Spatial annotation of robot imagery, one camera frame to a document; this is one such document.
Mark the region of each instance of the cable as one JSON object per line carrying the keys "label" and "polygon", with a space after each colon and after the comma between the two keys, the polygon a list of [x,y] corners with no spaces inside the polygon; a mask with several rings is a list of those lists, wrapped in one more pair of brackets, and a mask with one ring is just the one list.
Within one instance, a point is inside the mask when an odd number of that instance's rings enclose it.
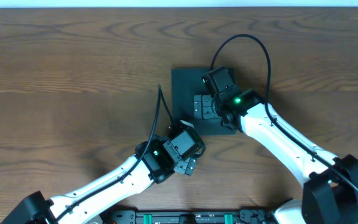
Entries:
{"label": "cable", "polygon": [[[139,163],[142,161],[143,157],[146,155],[146,152],[149,150],[150,147],[150,143],[152,142],[152,138],[154,135],[154,131],[155,128],[157,127],[157,120],[158,120],[158,113],[160,111],[160,100],[163,99],[163,94],[162,94],[162,90],[161,90],[161,86],[158,84],[158,99],[157,99],[157,106],[155,109],[155,115],[154,115],[154,121],[153,121],[153,126],[152,126],[152,130],[150,132],[150,136],[149,136],[149,140],[147,141],[147,144],[145,146],[145,149],[142,153],[142,155],[139,157],[139,159],[135,162],[135,164],[128,170],[128,172],[126,172],[124,175],[122,175],[120,178],[118,178],[117,180],[115,180],[114,182],[111,182],[108,185],[105,185],[104,187],[101,187],[98,190],[95,190],[94,192],[84,196],[83,198],[79,199],[78,201],[74,202],[73,204],[71,204],[70,206],[68,206],[66,208],[66,210],[64,210],[53,222],[54,224],[57,224],[67,213],[73,211],[73,209],[76,206],[79,206],[80,203],[84,202],[85,200],[89,199],[90,197],[108,189],[109,187],[120,183],[121,181],[123,181],[128,175],[131,174],[131,172],[137,167],[137,165],[139,165]],[[167,110],[167,113],[170,115],[170,112],[168,110],[168,107],[166,107],[166,104],[164,103],[165,109]]]}
{"label": "cable", "polygon": [[322,157],[320,157],[317,152],[314,152],[313,150],[311,150],[310,148],[306,147],[304,144],[302,144],[301,142],[299,142],[296,138],[294,138],[291,134],[289,134],[284,128],[282,128],[279,123],[277,122],[276,118],[273,118],[273,116],[270,114],[268,105],[269,105],[269,90],[270,90],[270,79],[272,76],[272,66],[270,64],[270,57],[269,54],[267,53],[267,49],[265,47],[265,45],[256,37],[254,37],[253,35],[249,35],[249,34],[237,34],[234,35],[230,38],[227,39],[227,41],[225,41],[220,48],[218,48],[218,51],[215,53],[214,58],[212,59],[212,63],[211,63],[211,68],[210,70],[212,70],[214,68],[214,63],[216,60],[216,57],[218,56],[218,53],[222,50],[222,48],[231,40],[238,38],[238,37],[247,37],[250,38],[254,41],[256,41],[260,47],[263,49],[265,56],[266,56],[266,61],[267,61],[267,82],[266,82],[266,92],[265,92],[265,111],[267,116],[269,117],[269,119],[271,120],[272,124],[276,125],[276,127],[287,137],[289,138],[291,141],[293,141],[296,145],[298,145],[301,149],[303,149],[304,151],[306,151],[309,155],[312,156],[313,159],[316,159],[317,161],[319,161],[320,163],[322,163],[323,165],[325,165],[328,169],[330,169],[335,175],[337,175],[337,177],[339,177],[343,182],[345,182],[347,185],[349,185],[350,187],[352,187],[352,189],[354,191],[356,191],[358,193],[358,187],[355,186],[347,177],[345,177],[343,174],[341,174],[334,166],[332,166],[328,161],[324,160]]}

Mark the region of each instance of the wooden table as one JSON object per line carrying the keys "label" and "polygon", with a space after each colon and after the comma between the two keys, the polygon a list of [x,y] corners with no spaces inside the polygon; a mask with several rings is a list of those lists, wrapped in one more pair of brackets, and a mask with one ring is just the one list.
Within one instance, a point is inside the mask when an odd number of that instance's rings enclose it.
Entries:
{"label": "wooden table", "polygon": [[[266,45],[278,113],[321,147],[358,158],[358,8],[0,9],[0,221],[32,192],[49,198],[116,168],[149,135],[157,84],[171,106],[170,70],[209,66],[238,33]],[[266,61],[252,40],[227,45],[217,64],[263,93]],[[193,176],[121,204],[237,209],[301,197],[255,140],[203,139]]]}

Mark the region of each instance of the wood grain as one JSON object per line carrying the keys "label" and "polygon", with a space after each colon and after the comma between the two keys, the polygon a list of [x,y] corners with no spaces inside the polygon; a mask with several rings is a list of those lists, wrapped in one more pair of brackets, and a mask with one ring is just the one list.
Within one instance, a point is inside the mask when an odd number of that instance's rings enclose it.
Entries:
{"label": "wood grain", "polygon": [[[238,33],[269,51],[275,109],[321,147],[358,158],[358,8],[0,9],[0,221],[36,190],[64,194],[121,164],[147,139],[157,84],[172,105],[170,70],[208,67]],[[217,64],[263,92],[266,61],[253,41],[230,43]],[[157,132],[167,126],[163,114]],[[223,209],[301,197],[253,139],[203,139],[193,176],[121,204]]]}

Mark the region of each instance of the green strip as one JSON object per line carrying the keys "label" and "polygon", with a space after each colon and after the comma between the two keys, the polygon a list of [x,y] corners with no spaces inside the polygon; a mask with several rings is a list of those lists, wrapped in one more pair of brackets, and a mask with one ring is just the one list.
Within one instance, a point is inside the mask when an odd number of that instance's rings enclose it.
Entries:
{"label": "green strip", "polygon": [[233,215],[224,215],[224,224],[233,224]]}
{"label": "green strip", "polygon": [[143,216],[143,224],[152,224],[152,216],[144,215]]}

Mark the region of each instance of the white wall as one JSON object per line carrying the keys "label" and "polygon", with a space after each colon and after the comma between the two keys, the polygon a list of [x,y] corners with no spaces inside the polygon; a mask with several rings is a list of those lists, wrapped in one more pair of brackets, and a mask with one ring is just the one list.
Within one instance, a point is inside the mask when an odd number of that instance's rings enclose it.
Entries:
{"label": "white wall", "polygon": [[358,0],[0,0],[0,7],[358,6]]}

